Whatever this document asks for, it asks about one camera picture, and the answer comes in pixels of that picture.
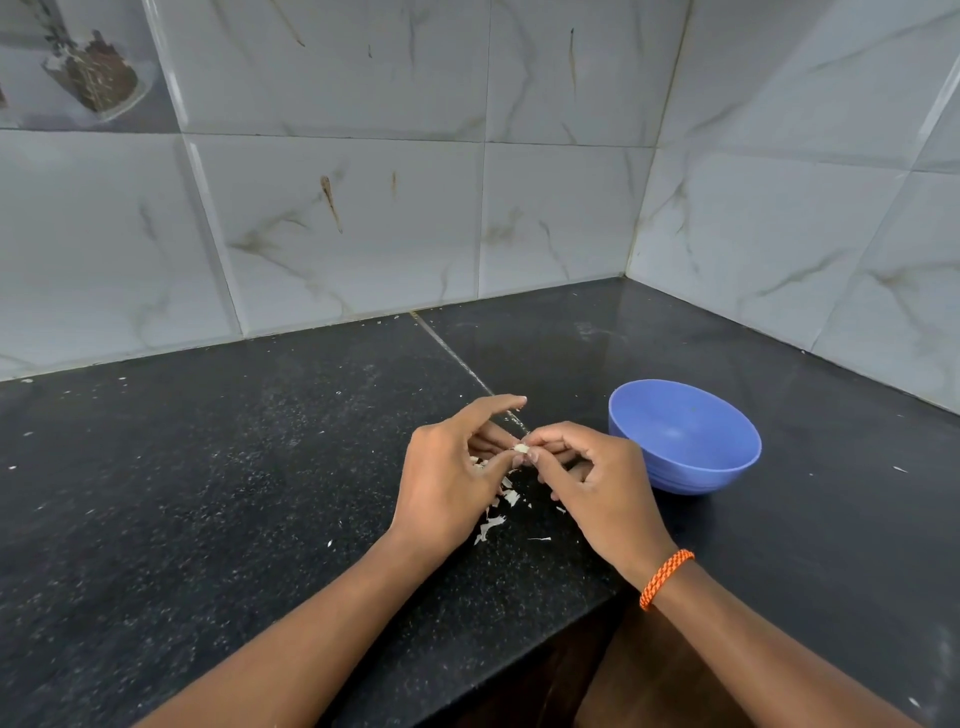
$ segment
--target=tile wall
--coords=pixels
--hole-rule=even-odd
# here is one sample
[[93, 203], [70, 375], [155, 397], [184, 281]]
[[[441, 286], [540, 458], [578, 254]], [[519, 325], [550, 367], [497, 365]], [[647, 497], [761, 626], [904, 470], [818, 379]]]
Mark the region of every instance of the tile wall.
[[688, 0], [0, 8], [0, 378], [622, 274]]
[[960, 0], [694, 0], [628, 275], [960, 412]]

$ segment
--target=left hand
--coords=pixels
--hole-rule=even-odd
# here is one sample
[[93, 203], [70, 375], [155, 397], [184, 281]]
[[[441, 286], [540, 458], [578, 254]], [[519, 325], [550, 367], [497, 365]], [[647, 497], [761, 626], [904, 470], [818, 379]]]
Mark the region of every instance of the left hand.
[[[509, 448], [519, 442], [490, 417], [526, 402], [516, 395], [481, 397], [449, 420], [418, 427], [403, 462], [391, 531], [438, 564], [462, 544], [500, 493], [516, 455]], [[483, 470], [473, 467], [471, 452], [488, 460]]]

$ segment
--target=hand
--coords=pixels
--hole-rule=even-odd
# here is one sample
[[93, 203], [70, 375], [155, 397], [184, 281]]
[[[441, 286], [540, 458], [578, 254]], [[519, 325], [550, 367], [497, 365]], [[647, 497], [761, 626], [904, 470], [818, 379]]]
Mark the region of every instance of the hand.
[[[589, 427], [560, 423], [523, 438], [527, 458], [584, 532], [593, 550], [642, 590], [676, 544], [650, 490], [639, 446]], [[568, 473], [545, 446], [562, 443], [588, 463]]]
[[[415, 543], [434, 566], [470, 535], [516, 455], [509, 448], [519, 441], [490, 417], [526, 402], [515, 395], [481, 397], [410, 438], [390, 530]], [[471, 452], [489, 456], [483, 470], [473, 467]]]

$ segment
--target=granite countertop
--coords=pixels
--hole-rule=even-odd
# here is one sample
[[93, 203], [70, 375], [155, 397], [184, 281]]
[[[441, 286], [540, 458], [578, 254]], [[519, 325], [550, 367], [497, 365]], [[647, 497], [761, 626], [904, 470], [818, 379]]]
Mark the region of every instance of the granite countertop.
[[[315, 593], [389, 524], [411, 431], [483, 394], [475, 376], [527, 395], [531, 427], [603, 428], [643, 377], [740, 407], [764, 454], [722, 493], [660, 496], [678, 541], [910, 715], [960, 721], [960, 420], [624, 279], [422, 315], [472, 372], [404, 315], [0, 384], [0, 724], [128, 725]], [[517, 488], [333, 724], [416, 724], [622, 589], [536, 480]]]

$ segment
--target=orange bracelet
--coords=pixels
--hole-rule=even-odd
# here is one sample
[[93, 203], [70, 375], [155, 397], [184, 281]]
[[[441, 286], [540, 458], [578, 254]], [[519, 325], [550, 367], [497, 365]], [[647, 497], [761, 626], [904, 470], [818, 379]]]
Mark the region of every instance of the orange bracelet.
[[663, 566], [657, 569], [657, 573], [654, 574], [653, 578], [650, 580], [650, 583], [647, 584], [646, 589], [643, 590], [643, 593], [640, 595], [640, 607], [646, 612], [650, 609], [650, 602], [654, 600], [654, 597], [657, 595], [657, 592], [660, 591], [660, 587], [666, 582], [667, 579], [676, 571], [680, 564], [682, 564], [687, 559], [693, 558], [693, 551], [687, 551], [685, 548], [681, 548], [677, 553], [667, 559]]

